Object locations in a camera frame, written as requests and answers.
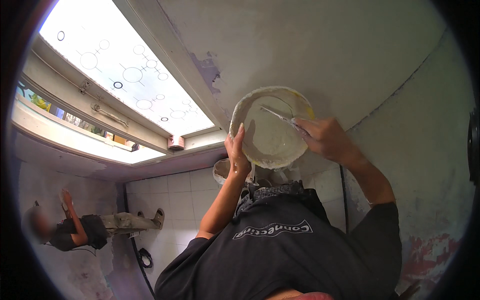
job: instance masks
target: white tiled wall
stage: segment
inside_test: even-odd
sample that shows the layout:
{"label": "white tiled wall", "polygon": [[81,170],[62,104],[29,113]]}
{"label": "white tiled wall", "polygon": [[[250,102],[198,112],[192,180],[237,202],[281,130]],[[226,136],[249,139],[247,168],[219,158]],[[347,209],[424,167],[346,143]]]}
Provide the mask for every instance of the white tiled wall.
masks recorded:
{"label": "white tiled wall", "polygon": [[333,169],[303,176],[303,187],[317,191],[318,199],[325,208],[330,224],[345,232],[342,177],[339,165],[335,164],[334,166]]}
{"label": "white tiled wall", "polygon": [[215,200],[219,185],[212,168],[127,183],[129,211],[142,211],[153,218],[158,208],[165,212],[162,230],[142,231],[135,237],[137,248],[145,248],[154,262],[145,269],[153,286],[158,275],[195,238],[200,220]]}
{"label": "white tiled wall", "polygon": [[[302,172],[303,185],[316,189],[332,226],[345,232],[339,166],[330,162],[323,162],[322,166],[327,169],[317,171],[322,168],[310,168]],[[141,210],[145,217],[153,218],[158,208],[165,212],[162,230],[143,231],[135,238],[137,248],[145,248],[152,255],[154,267],[145,269],[150,284],[155,284],[163,269],[195,237],[219,188],[213,179],[212,168],[127,183],[131,213]]]}

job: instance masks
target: hand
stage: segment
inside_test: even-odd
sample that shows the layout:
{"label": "hand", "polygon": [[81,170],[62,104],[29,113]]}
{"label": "hand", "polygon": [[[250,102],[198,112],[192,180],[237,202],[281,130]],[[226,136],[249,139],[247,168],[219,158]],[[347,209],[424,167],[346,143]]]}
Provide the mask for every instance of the hand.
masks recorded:
{"label": "hand", "polygon": [[67,189],[62,189],[61,190],[63,193],[63,201],[65,202],[65,205],[67,205],[68,208],[72,207],[72,196],[68,192]]}
{"label": "hand", "polygon": [[325,120],[295,118],[294,121],[308,133],[300,131],[310,150],[326,159],[348,167],[351,162],[363,157],[335,118]]}
{"label": "hand", "polygon": [[252,166],[241,150],[244,137],[245,126],[241,123],[234,140],[232,140],[230,134],[228,134],[224,145],[227,149],[228,158],[230,159],[230,174],[246,178],[248,173],[250,173]]}

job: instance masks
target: plaster bucket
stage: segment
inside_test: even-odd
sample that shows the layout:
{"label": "plaster bucket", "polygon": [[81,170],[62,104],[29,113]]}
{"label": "plaster bucket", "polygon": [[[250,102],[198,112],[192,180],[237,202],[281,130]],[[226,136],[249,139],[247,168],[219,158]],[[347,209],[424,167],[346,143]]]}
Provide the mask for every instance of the plaster bucket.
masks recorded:
{"label": "plaster bucket", "polygon": [[257,166],[267,169],[282,168],[299,158],[307,144],[288,123],[261,106],[285,117],[315,119],[308,100],[299,92],[285,86],[267,86],[252,91],[235,106],[229,134],[233,138],[245,125],[243,152]]}

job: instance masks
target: black t-shirt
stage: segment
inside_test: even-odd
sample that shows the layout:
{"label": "black t-shirt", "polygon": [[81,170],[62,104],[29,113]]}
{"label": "black t-shirt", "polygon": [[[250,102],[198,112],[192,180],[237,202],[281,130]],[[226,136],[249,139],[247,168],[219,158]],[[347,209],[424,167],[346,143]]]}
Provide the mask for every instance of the black t-shirt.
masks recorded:
{"label": "black t-shirt", "polygon": [[193,239],[160,274],[156,299],[260,300],[278,288],[387,299],[401,268],[396,205],[375,206],[349,235],[307,207],[294,195],[262,199]]}
{"label": "black t-shirt", "polygon": [[[96,215],[87,215],[80,218],[80,223],[88,237],[87,245],[95,249],[101,249],[107,243],[107,229],[100,218]],[[65,219],[57,223],[57,229],[50,240],[50,244],[62,251],[70,251],[75,247],[72,234],[76,234],[77,229],[72,219]]]}

